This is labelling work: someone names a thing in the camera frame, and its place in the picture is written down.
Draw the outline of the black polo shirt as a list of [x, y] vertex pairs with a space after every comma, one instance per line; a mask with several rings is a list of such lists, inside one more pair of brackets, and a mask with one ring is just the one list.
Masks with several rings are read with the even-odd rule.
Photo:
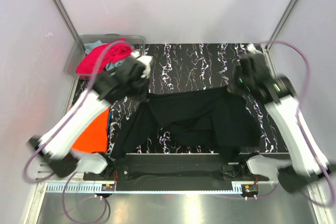
[[134, 151], [159, 130], [185, 147], [208, 147], [225, 161], [233, 161], [242, 148], [257, 147], [259, 123], [246, 109], [243, 97], [226, 87], [168, 94], [148, 94], [122, 123], [111, 156]]

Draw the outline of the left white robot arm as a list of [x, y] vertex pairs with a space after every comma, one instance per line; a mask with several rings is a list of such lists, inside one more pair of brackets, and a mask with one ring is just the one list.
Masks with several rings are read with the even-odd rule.
[[84, 153], [71, 148], [85, 129], [115, 102], [127, 98], [143, 101], [148, 92], [152, 56], [133, 52], [124, 62], [96, 75], [75, 105], [43, 136], [27, 142], [52, 174], [59, 178], [73, 173], [94, 173], [103, 180], [113, 175], [111, 161], [99, 152]]

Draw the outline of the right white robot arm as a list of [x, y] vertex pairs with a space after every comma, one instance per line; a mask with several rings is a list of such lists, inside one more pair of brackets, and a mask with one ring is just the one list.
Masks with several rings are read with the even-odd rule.
[[236, 66], [232, 91], [251, 95], [275, 122], [289, 152], [289, 159], [254, 154], [238, 167], [239, 176], [256, 175], [279, 183], [289, 193], [302, 190], [322, 178], [335, 175], [335, 163], [321, 152], [300, 111], [300, 99], [286, 76], [273, 76], [264, 54], [254, 44], [247, 46]]

